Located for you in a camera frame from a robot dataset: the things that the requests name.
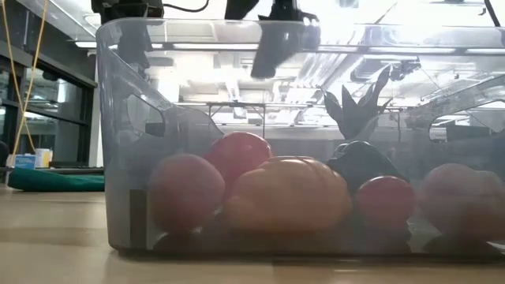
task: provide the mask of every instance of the dark eggplant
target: dark eggplant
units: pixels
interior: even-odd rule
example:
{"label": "dark eggplant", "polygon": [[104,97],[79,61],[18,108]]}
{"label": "dark eggplant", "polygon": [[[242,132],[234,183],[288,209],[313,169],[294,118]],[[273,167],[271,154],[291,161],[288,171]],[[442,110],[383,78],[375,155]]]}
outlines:
{"label": "dark eggplant", "polygon": [[386,156],[364,141],[354,141],[343,148],[338,147],[327,164],[347,181],[351,196],[372,178],[393,176],[409,181]]}

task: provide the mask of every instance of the green cushion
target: green cushion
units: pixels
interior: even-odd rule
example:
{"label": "green cushion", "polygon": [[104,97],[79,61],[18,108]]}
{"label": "green cushion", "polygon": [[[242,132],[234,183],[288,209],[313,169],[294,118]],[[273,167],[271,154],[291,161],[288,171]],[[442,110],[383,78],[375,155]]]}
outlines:
{"label": "green cushion", "polygon": [[8,186],[25,192],[102,192],[103,176],[62,175],[41,170],[14,169]]}

